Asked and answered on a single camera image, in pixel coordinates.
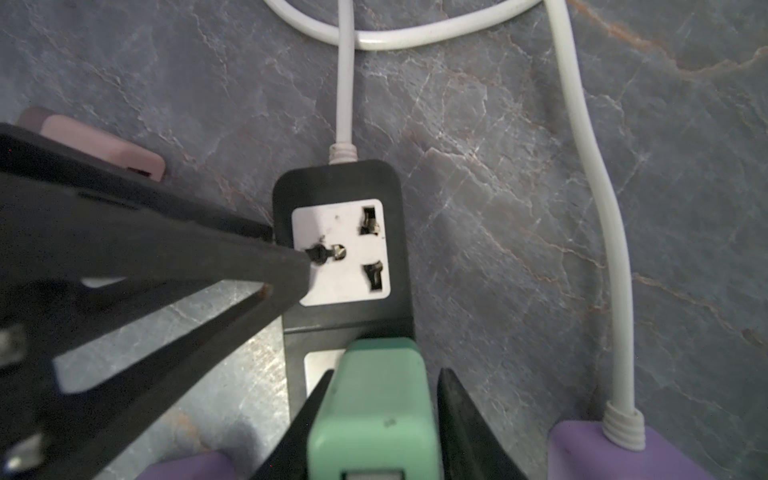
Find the power strip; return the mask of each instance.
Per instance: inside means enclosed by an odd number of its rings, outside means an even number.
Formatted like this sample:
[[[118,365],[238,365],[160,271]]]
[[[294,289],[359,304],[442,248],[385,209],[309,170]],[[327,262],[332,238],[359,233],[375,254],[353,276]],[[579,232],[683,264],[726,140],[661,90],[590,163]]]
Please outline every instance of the power strip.
[[[413,337],[402,194],[382,161],[302,168],[273,191],[275,241],[313,259],[310,289],[283,314],[291,415],[359,338]]]

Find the gray marble surface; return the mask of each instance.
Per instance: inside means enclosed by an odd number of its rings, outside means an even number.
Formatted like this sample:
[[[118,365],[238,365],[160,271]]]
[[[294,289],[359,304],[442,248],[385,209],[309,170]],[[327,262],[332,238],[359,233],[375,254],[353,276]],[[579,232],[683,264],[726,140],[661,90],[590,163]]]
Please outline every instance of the gray marble surface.
[[[356,20],[416,25],[491,3],[358,0]],[[768,478],[768,3],[569,3],[627,224],[639,407],[717,478]],[[296,6],[335,20],[333,0]],[[270,218],[282,173],[326,162],[334,48],[258,0],[3,7],[4,121],[33,104],[71,115],[161,154],[168,184],[256,218]],[[361,53],[355,101],[361,157],[402,180],[432,381],[454,368],[506,450],[545,478],[548,430],[597,418],[610,388],[603,245],[545,10],[440,45]],[[235,355],[273,349],[281,361],[279,334],[250,348]],[[244,378],[266,368],[237,365]],[[242,386],[210,386],[231,401],[205,448],[231,443],[223,432],[251,409],[244,428],[260,438],[243,448],[261,446],[239,462],[244,474],[280,434],[249,423],[266,420]],[[200,401],[183,408],[181,423],[210,424]],[[285,405],[275,412],[280,423]],[[166,458],[172,444],[132,458]],[[132,478],[144,465],[130,455],[101,477]]]

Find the metal screw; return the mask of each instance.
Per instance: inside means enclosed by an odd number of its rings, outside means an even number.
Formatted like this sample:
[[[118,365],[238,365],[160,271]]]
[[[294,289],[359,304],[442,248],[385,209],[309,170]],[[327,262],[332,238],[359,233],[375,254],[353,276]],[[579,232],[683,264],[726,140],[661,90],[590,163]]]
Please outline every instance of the metal screw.
[[[11,325],[0,329],[0,368],[21,362],[27,355],[27,336],[24,326]]]
[[[5,453],[3,472],[6,475],[26,472],[40,466],[44,460],[43,434],[37,432],[13,445]]]

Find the power cord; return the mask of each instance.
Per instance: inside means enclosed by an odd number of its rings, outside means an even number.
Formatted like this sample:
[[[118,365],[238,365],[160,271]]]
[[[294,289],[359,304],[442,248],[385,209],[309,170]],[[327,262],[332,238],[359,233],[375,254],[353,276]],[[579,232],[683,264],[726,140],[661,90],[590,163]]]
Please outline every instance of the power cord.
[[[355,31],[352,0],[339,0],[339,27],[318,22],[288,4],[286,0],[264,0],[286,23],[302,33],[339,46],[339,78],[336,98],[336,143],[331,163],[357,160],[352,145],[352,90],[354,49],[396,50],[427,45],[466,35],[506,22],[540,0],[505,0],[477,12],[419,27],[388,31]],[[565,0],[544,0],[549,15],[554,50],[571,121],[576,149],[592,189],[603,230],[611,280],[613,320],[613,392],[603,418],[605,436],[614,444],[635,452],[645,449],[645,424],[634,401],[634,309],[627,236],[616,193],[594,136],[592,122],[581,86],[571,19]]]

